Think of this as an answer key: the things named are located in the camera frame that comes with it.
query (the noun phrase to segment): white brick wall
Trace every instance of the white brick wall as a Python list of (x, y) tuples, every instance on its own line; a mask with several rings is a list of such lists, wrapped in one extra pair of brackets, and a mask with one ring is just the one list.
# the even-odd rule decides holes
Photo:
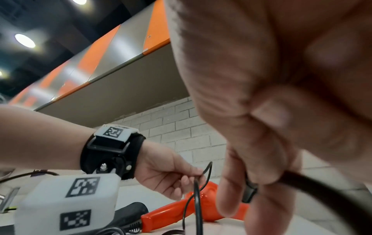
[[(187, 162), (205, 168), (213, 161), (212, 181), (218, 183), (222, 173), (226, 140), (197, 114), (191, 98), (181, 99), (143, 113), (115, 121), (138, 127), (148, 140), (162, 143), (178, 152)], [(303, 174), (329, 184), (340, 192), (362, 202), (372, 211), (372, 195), (363, 184), (350, 180), (310, 153), (303, 153)], [(136, 181), (122, 184), (135, 184)], [(296, 214), (338, 235), (349, 231), (327, 208), (310, 196), (298, 193)]]

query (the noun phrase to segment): skin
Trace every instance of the skin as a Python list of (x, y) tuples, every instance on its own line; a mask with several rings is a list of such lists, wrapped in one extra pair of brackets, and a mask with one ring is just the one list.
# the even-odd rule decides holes
[[(96, 131), (9, 105), (0, 105), (0, 125), (0, 166), (7, 168), (80, 170), (81, 151)], [(172, 149), (145, 140), (134, 177), (145, 187), (180, 200), (202, 173)]]
[(372, 181), (372, 2), (165, 0), (174, 57), (200, 116), (228, 141), (217, 208), (232, 216), (244, 173), (261, 184), (249, 235), (280, 235), (295, 195), (273, 184), (306, 149)]

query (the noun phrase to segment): orange tool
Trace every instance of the orange tool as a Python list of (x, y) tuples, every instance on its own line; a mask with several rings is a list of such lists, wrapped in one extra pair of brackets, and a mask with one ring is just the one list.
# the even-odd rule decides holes
[[(217, 186), (218, 185), (213, 182), (208, 182), (207, 186), (200, 192), (201, 213), (203, 220), (207, 222), (213, 222), (224, 218), (218, 213), (216, 208)], [(150, 213), (142, 215), (142, 232), (148, 233), (152, 230), (163, 228), (180, 221), (183, 216), (186, 202), (191, 195), (192, 193), (188, 193), (186, 198), (181, 201), (168, 204)], [(236, 220), (244, 220), (244, 215), (247, 212), (248, 207), (248, 204), (241, 203), (238, 212), (232, 218)], [(191, 200), (186, 210), (186, 217), (194, 212), (194, 200)]]

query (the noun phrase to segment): fingernail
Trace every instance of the fingernail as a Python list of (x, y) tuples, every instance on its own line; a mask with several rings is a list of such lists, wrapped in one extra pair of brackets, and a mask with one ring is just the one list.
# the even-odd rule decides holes
[(343, 69), (350, 66), (362, 53), (358, 34), (349, 28), (329, 33), (311, 45), (309, 59), (324, 69)]
[(285, 127), (289, 123), (288, 109), (277, 101), (267, 101), (251, 112), (251, 115), (274, 128)]

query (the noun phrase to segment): forearm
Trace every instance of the forearm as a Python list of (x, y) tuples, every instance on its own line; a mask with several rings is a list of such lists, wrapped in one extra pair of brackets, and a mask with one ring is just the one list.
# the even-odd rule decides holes
[(41, 113), (0, 105), (0, 165), (80, 169), (80, 154), (94, 129)]

